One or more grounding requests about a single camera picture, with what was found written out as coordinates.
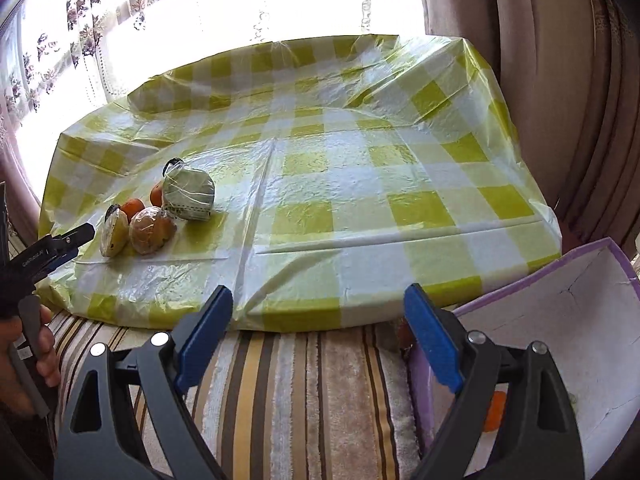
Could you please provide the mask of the yellow pear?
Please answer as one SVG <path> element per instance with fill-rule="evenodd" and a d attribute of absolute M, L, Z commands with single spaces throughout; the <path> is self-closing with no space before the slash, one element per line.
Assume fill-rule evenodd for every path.
<path fill-rule="evenodd" d="M 100 252 L 103 257 L 117 256 L 128 243 L 129 220 L 117 204 L 107 208 L 102 226 Z"/>

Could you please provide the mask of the orange fruit front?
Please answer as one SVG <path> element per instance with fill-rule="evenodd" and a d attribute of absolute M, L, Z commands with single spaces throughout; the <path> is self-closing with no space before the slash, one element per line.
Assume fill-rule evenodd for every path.
<path fill-rule="evenodd" d="M 119 206 L 119 209 L 126 214 L 128 221 L 131 221 L 131 219 L 144 208 L 145 204 L 140 200 L 140 198 L 130 198 Z"/>

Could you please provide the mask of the orange fruit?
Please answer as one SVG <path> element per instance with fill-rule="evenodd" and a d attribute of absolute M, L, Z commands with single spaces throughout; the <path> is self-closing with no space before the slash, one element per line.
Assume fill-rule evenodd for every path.
<path fill-rule="evenodd" d="M 149 199 L 152 206 L 157 206 L 157 207 L 163 206 L 163 182 L 162 181 L 157 182 L 157 184 L 152 187 Z"/>
<path fill-rule="evenodd" d="M 131 221 L 131 219 L 144 208 L 145 204 L 140 200 L 140 198 L 130 198 L 119 206 L 119 209 L 126 214 L 128 221 Z"/>
<path fill-rule="evenodd" d="M 500 428 L 504 409 L 506 408 L 506 392 L 496 390 L 491 397 L 483 431 L 494 432 Z"/>

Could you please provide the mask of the brown-yellow fruit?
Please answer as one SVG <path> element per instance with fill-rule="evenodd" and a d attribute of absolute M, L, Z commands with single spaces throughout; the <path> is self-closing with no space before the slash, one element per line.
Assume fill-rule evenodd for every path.
<path fill-rule="evenodd" d="M 149 255 L 160 250 L 176 231 L 176 224 L 165 209 L 149 206 L 131 218 L 129 241 L 135 252 Z"/>

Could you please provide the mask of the green melon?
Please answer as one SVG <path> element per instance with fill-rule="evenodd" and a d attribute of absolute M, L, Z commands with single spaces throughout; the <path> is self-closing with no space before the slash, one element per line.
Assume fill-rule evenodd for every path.
<path fill-rule="evenodd" d="M 163 168 L 162 203 L 173 216 L 188 221 L 208 221 L 215 200 L 215 183 L 204 170 L 174 157 Z"/>

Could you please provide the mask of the orange fruit in box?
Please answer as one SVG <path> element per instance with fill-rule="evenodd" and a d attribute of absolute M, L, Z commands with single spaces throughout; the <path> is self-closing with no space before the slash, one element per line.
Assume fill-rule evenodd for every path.
<path fill-rule="evenodd" d="M 483 431 L 494 432 L 500 428 L 504 409 L 506 408 L 506 392 L 496 390 L 491 397 Z"/>

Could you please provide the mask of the orange fruit rear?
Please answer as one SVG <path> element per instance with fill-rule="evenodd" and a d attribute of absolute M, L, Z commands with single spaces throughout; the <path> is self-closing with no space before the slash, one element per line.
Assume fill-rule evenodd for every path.
<path fill-rule="evenodd" d="M 157 206 L 157 207 L 163 206 L 163 182 L 162 181 L 157 182 L 157 184 L 152 187 L 149 199 L 152 206 Z"/>

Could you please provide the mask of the purple-edged white cardboard box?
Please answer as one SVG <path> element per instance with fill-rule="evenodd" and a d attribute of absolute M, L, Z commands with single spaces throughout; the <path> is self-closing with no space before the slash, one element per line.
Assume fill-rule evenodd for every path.
<path fill-rule="evenodd" d="M 608 238 L 577 247 L 450 312 L 500 346 L 547 345 L 575 413 L 583 479 L 595 477 L 639 419 L 639 279 L 622 250 Z M 418 342 L 410 379 L 424 457 L 454 396 Z"/>

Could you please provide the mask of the floral lace curtain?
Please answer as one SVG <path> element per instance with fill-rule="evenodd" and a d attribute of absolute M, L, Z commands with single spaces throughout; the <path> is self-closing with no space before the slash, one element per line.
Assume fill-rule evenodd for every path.
<path fill-rule="evenodd" d="M 398 1 L 24 0 L 1 35 L 1 125 L 51 134 L 199 58 L 383 28 Z"/>

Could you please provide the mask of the yellow checkered plastic tablecloth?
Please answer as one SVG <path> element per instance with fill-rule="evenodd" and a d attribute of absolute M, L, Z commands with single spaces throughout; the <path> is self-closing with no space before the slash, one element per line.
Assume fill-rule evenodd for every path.
<path fill-rule="evenodd" d="M 172 158 L 216 186 L 212 218 L 158 252 L 90 243 L 42 300 L 169 328 L 218 286 L 238 330 L 335 330 L 398 318 L 421 285 L 464 304 L 561 253 L 489 64 L 461 38 L 258 44 L 168 70 L 58 138 L 40 232 L 100 226 Z"/>

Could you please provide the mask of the brown curtain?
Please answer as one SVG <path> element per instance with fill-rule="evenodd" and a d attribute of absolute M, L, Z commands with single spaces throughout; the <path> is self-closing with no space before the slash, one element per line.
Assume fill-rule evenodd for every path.
<path fill-rule="evenodd" d="M 564 245 L 639 237 L 639 0 L 423 0 L 494 70 Z"/>

